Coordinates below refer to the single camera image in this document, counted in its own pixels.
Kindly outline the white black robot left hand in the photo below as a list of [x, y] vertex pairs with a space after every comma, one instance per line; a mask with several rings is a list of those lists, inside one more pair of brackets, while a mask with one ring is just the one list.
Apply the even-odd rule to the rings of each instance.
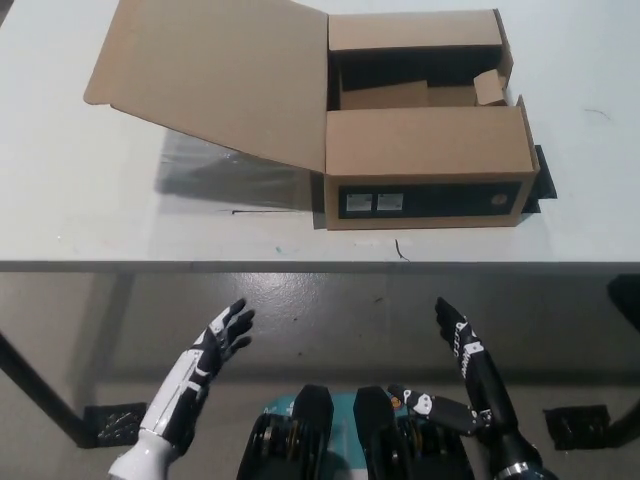
[[255, 312], [239, 299], [220, 312], [184, 350], [165, 377], [141, 422], [143, 431], [185, 453], [212, 381], [224, 364], [251, 342]]

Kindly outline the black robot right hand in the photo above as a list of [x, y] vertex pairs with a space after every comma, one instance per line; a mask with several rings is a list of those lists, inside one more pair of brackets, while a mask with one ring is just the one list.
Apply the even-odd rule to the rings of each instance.
[[435, 312], [440, 335], [454, 355], [471, 403], [398, 384], [389, 385], [388, 393], [416, 415], [464, 436], [485, 442], [517, 436], [519, 422], [506, 386], [470, 321], [442, 297], [436, 300]]

